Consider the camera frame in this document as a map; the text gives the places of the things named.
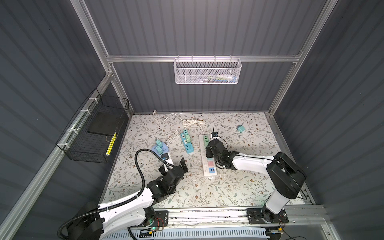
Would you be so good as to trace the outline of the teal charger cube front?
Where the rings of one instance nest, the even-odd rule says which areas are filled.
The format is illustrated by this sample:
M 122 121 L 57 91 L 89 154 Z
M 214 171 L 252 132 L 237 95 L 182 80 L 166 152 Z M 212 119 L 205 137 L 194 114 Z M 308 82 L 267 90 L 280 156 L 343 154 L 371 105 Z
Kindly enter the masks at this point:
M 158 147 L 158 146 L 156 147 L 156 150 L 157 150 L 159 155 L 163 154 L 163 152 L 164 152 L 163 149 Z

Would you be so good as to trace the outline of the white multicolour power strip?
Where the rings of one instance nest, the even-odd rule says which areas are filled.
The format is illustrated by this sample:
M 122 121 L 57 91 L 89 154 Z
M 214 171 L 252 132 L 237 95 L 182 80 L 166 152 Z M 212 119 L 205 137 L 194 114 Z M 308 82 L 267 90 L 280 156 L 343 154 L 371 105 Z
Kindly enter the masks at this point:
M 207 157 L 207 148 L 204 147 L 203 136 L 204 135 L 199 135 L 199 144 L 200 144 L 200 149 L 201 149 L 203 173 L 204 173 L 204 176 L 206 178 L 213 179 L 214 177 L 217 176 L 216 163 L 215 163 L 215 159 L 213 157 L 211 157 L 211 158 Z

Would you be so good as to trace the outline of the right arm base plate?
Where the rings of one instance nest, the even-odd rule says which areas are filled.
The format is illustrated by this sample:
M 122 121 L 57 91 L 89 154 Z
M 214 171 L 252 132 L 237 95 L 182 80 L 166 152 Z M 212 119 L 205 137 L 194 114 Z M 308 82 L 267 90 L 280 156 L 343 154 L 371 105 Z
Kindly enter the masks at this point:
M 247 208 L 247 218 L 250 224 L 287 224 L 289 218 L 284 209 L 278 214 L 272 213 L 267 208 Z

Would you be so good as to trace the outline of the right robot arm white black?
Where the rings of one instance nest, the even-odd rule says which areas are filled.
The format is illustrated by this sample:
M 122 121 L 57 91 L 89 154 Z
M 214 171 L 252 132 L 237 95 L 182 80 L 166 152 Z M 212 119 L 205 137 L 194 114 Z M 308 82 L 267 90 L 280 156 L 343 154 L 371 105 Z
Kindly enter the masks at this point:
M 211 140 L 206 155 L 213 158 L 220 169 L 248 171 L 268 175 L 275 190 L 264 204 L 264 220 L 272 222 L 280 216 L 290 200 L 297 198 L 307 179 L 307 174 L 288 155 L 278 152 L 273 156 L 250 156 L 228 151 L 219 139 Z

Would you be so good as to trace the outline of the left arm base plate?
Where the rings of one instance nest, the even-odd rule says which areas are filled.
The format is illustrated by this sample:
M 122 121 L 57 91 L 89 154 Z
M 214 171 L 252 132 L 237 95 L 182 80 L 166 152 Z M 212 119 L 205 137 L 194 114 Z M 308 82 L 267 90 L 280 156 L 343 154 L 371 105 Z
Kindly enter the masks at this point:
M 167 227 L 169 220 L 169 211 L 155 210 L 154 215 L 143 222 L 144 227 Z

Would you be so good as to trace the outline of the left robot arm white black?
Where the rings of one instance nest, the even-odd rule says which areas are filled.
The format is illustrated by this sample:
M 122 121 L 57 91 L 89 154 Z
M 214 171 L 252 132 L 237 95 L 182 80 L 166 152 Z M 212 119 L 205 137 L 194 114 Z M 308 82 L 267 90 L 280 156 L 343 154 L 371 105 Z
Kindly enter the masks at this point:
M 156 213 L 153 205 L 167 199 L 188 172 L 185 159 L 168 170 L 164 176 L 147 184 L 141 194 L 132 194 L 115 203 L 86 204 L 79 214 L 105 209 L 100 213 L 82 217 L 66 226 L 69 240 L 101 240 L 129 227 L 149 226 Z

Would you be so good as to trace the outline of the light blue square power socket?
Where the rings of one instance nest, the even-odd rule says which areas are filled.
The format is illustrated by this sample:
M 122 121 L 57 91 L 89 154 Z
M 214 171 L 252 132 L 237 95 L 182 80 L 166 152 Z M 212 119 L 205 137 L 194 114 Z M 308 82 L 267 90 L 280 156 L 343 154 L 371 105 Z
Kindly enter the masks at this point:
M 163 144 L 161 147 L 156 145 L 151 148 L 157 155 L 161 156 L 162 154 L 169 152 L 169 147 L 166 144 Z

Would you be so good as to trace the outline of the teal power strip with USB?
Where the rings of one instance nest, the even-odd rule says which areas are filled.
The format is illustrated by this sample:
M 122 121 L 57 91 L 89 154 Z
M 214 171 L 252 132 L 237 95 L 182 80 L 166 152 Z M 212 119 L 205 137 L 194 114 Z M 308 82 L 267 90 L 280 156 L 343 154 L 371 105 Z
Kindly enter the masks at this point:
M 185 147 L 187 154 L 191 154 L 194 152 L 194 148 L 191 142 L 191 136 L 189 135 L 187 130 L 183 130 L 180 134 L 182 143 Z

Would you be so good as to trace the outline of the teal charger cube top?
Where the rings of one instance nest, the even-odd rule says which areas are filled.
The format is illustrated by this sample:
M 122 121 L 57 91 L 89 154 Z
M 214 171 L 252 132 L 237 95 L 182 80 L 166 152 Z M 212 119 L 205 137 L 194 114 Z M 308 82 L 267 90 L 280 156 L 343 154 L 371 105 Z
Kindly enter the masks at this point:
M 239 126 L 237 127 L 237 130 L 238 130 L 240 133 L 243 133 L 243 132 L 245 131 L 245 127 L 242 126 L 242 125 L 239 125 Z

